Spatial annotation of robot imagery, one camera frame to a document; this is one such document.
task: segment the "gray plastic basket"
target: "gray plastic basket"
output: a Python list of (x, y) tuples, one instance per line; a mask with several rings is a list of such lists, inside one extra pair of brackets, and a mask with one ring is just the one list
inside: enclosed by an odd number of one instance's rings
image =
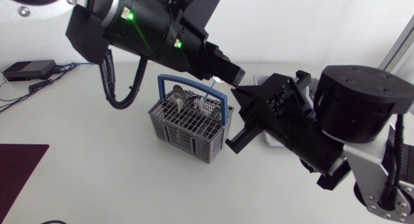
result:
[[(207, 98), (200, 111), (198, 105), (202, 96), (186, 91), (188, 99), (178, 113), (173, 92), (165, 95), (164, 80), (190, 85), (221, 100)], [(228, 135), (234, 109), (227, 106), (227, 96), (197, 82), (165, 74), (158, 76), (158, 88), (160, 100), (148, 111), (157, 137), (210, 163), (221, 151)]]

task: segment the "metal frame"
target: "metal frame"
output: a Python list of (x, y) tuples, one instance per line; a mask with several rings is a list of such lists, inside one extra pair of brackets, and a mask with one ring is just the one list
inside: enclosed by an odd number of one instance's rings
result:
[(414, 15), (408, 22), (379, 69), (395, 74), (414, 49)]

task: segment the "green light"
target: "green light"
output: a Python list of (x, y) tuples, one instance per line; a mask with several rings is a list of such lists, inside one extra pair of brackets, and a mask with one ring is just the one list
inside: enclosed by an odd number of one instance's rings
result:
[(129, 20), (134, 20), (134, 13), (128, 14), (128, 19)]

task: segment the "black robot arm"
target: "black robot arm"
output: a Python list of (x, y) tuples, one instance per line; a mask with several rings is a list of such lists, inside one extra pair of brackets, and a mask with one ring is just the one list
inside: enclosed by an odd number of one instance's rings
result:
[(414, 85), (370, 67), (328, 66), (313, 109), (305, 96), (310, 80), (298, 71), (296, 79), (273, 74), (262, 85), (233, 89), (245, 127), (226, 143), (239, 153), (265, 131), (321, 173), (322, 188), (333, 190), (352, 170), (355, 195), (370, 212), (414, 223), (414, 150), (402, 141)]
[(139, 86), (132, 86), (130, 98), (114, 99), (114, 72), (108, 46), (141, 56), (135, 79), (142, 79), (147, 60), (198, 79), (216, 76), (239, 85), (245, 72), (232, 64), (218, 46), (207, 42), (205, 26), (220, 0), (88, 0), (87, 8), (75, 6), (67, 37), (89, 62), (101, 67), (107, 99), (118, 109), (132, 103)]

